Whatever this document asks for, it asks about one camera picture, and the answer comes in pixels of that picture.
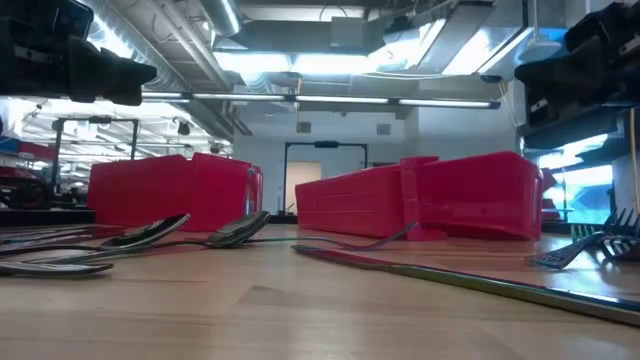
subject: window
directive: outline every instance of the window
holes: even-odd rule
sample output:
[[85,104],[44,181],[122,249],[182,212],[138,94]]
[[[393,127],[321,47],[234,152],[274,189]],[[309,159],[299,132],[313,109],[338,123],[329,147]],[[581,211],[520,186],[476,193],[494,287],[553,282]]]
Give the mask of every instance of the window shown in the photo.
[[611,165],[557,173],[553,176],[558,184],[547,190],[544,197],[551,199],[557,209],[568,210],[567,222],[604,223],[611,213],[610,190],[613,182]]
[[607,135],[598,135],[564,145],[552,153],[539,156],[534,162],[552,170],[558,182],[543,197],[553,201],[559,210],[559,219],[569,223],[602,224],[611,213],[613,167],[611,165],[583,167],[565,171],[566,167],[580,166],[576,155],[602,147]]

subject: fluorescent light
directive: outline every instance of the fluorescent light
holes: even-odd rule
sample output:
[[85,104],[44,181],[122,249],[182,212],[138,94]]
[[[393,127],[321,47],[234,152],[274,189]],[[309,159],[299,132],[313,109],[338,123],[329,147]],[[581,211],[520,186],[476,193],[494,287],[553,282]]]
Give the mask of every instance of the fluorescent light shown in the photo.
[[502,58],[507,56],[511,50],[515,49],[524,39],[526,39],[531,33],[533,33],[533,28],[526,28],[520,35],[518,35],[513,41],[511,41],[507,46],[505,46],[502,50],[500,50],[497,54],[493,55],[489,61],[487,61],[484,65],[482,65],[476,72],[482,74],[487,72],[489,69],[494,67]]
[[189,144],[167,144],[167,143],[138,143],[136,144],[136,147],[138,146],[143,146],[143,147],[156,147],[156,148],[185,148],[185,147],[189,147]]
[[422,39],[422,43],[418,47],[419,50],[416,51],[413,56],[409,56],[409,58],[407,59],[407,68],[420,65],[420,61],[425,57],[427,52],[429,52],[429,49],[431,49],[431,46],[438,38],[438,35],[440,35],[440,32],[442,31],[442,28],[444,28],[446,23],[447,20],[438,19],[431,26],[426,28],[427,33]]
[[387,103],[389,103],[389,99],[358,98],[358,97],[343,97],[343,96],[298,95],[298,96],[296,96],[296,100],[298,100],[298,101],[314,101],[314,102],[353,103],[353,104],[387,104]]
[[144,99],[144,102],[147,104],[162,104],[162,103],[172,103],[172,104],[187,104],[191,100],[189,99]]
[[488,101],[457,101],[457,100],[422,100],[422,99],[400,99],[400,105],[410,106],[442,106],[442,107],[466,107],[488,109],[491,103]]
[[231,145],[231,142],[229,140],[224,140],[224,139],[222,139],[222,140],[213,140],[213,142],[216,143],[216,144],[222,144],[224,146],[230,146]]
[[284,95],[269,94],[193,94],[194,99],[239,101],[284,101]]
[[352,75],[375,70],[363,55],[303,54],[293,65],[294,72],[310,75]]
[[291,70],[289,56],[265,53],[214,53],[223,70],[237,73],[283,72]]
[[145,91],[142,93],[142,98],[143,99],[178,99],[181,98],[182,94],[181,93],[165,93],[165,92],[150,92],[150,91]]
[[127,155],[106,155],[106,154],[94,154],[94,155],[90,155],[90,154],[60,154],[60,159],[78,159],[78,160],[96,160],[96,159],[103,159],[103,160],[109,160],[109,159],[113,159],[113,160],[121,160],[121,159],[131,159],[130,156]]

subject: table surface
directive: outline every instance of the table surface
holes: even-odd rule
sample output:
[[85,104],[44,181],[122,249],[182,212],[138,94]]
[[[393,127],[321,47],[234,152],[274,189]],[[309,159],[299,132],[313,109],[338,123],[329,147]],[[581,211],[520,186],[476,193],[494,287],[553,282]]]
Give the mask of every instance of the table surface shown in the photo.
[[[270,225],[259,234],[297,235],[297,227],[290,225]],[[579,259],[566,272],[551,273],[523,270],[510,260],[566,241],[547,236],[538,243],[509,242],[502,247],[477,240],[398,242],[372,254],[487,275],[575,284],[632,298],[640,293],[634,291],[640,288],[640,277],[618,267],[611,270],[611,264],[589,267],[588,259]],[[493,250],[488,251],[486,244]],[[330,264],[300,256],[289,245],[182,249],[117,259],[108,275],[83,280],[3,278],[0,353],[3,359],[64,360],[639,356],[640,331],[628,326]]]

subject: doorway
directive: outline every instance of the doorway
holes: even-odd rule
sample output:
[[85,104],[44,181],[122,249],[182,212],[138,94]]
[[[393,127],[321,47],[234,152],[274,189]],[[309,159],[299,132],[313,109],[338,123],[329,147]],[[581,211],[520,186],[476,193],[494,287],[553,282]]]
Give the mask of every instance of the doorway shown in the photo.
[[296,185],[322,179],[322,164],[308,161],[289,161],[287,163],[287,213],[298,214]]

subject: red container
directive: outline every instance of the red container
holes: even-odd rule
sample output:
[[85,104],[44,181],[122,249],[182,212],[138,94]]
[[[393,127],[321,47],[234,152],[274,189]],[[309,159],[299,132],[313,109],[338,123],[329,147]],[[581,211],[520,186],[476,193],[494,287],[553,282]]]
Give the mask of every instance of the red container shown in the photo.
[[305,229],[386,237],[404,227],[399,165],[297,185],[296,198]]
[[100,224],[141,226],[189,213],[184,231],[215,231],[261,210],[262,174],[249,163],[206,154],[93,165],[89,207]]
[[431,162],[414,171],[416,192],[404,191],[405,203],[417,199],[423,229],[483,239],[540,237],[542,176],[516,153]]

